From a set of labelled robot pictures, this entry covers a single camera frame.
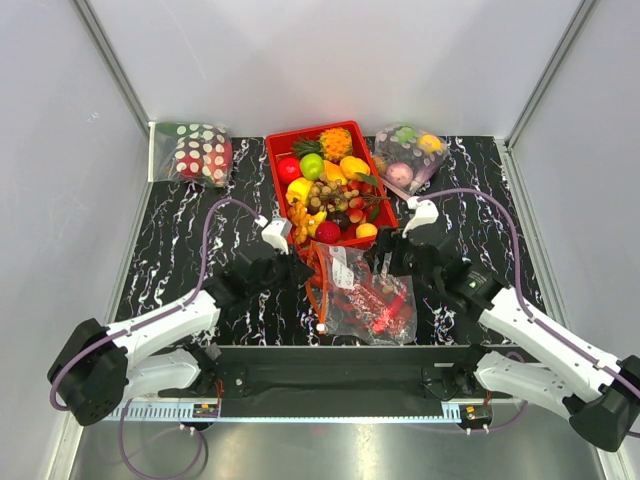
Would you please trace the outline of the red chili pepper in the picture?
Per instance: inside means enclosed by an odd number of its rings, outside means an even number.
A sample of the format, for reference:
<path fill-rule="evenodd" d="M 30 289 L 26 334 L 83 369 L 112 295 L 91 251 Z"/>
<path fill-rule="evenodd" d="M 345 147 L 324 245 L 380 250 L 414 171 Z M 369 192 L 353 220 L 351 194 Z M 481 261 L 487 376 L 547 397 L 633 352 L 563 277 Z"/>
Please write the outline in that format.
<path fill-rule="evenodd" d="M 415 308 L 411 304 L 405 302 L 401 297 L 396 297 L 391 305 L 385 307 L 373 321 L 371 329 L 374 334 L 397 335 L 410 322 L 414 313 Z"/>

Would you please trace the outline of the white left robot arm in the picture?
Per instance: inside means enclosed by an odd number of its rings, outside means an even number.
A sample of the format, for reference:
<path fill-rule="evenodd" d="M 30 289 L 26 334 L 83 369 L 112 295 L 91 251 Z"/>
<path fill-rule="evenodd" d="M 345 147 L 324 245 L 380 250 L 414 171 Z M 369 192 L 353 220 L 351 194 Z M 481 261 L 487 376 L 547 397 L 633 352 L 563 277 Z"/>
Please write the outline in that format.
<path fill-rule="evenodd" d="M 47 373 L 50 402 L 91 426 L 136 397 L 206 395 L 215 386 L 216 363 L 179 341 L 243 314 L 266 291 L 300 287 L 312 275 L 297 253 L 267 248 L 240 255 L 186 296 L 144 315 L 108 326 L 85 320 Z"/>

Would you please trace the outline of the red plastic lobster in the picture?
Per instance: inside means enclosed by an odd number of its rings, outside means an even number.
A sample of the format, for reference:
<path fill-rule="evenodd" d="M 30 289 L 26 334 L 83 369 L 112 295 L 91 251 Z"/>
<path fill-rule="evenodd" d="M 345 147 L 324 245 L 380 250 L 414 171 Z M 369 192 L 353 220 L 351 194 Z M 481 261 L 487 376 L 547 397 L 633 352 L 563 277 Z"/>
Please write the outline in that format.
<path fill-rule="evenodd" d="M 396 297 L 415 308 L 414 316 L 397 335 L 374 334 L 373 321 Z M 327 296 L 324 320 L 328 332 L 356 336 L 367 343 L 410 343 L 417 330 L 413 292 L 402 282 L 355 283 L 352 288 L 333 289 Z"/>

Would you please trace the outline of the clear zip top bag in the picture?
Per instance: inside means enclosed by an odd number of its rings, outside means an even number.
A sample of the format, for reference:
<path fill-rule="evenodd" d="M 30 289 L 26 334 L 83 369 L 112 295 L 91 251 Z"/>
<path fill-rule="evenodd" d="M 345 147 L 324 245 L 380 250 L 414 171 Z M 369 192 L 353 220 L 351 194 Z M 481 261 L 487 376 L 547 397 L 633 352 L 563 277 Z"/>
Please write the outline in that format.
<path fill-rule="evenodd" d="M 314 275 L 306 284 L 324 335 L 351 336 L 368 345 L 405 345 L 418 326 L 412 278 L 396 277 L 384 263 L 373 272 L 359 249 L 313 242 L 307 264 Z"/>

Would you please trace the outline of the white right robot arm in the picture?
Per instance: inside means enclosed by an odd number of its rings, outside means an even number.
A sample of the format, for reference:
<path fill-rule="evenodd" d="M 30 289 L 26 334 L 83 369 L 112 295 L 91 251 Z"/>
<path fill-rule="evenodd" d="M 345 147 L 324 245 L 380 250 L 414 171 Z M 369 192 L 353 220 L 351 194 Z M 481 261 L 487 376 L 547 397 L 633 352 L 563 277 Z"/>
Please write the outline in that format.
<path fill-rule="evenodd" d="M 364 257 L 374 272 L 409 276 L 463 318 L 513 341 L 533 356 L 518 362 L 471 345 L 442 375 L 466 396 L 482 390 L 520 398 L 566 420 L 585 441 L 617 451 L 639 418 L 639 359 L 608 354 L 531 306 L 517 289 L 480 264 L 459 256 L 446 240 L 426 242 L 382 228 Z"/>

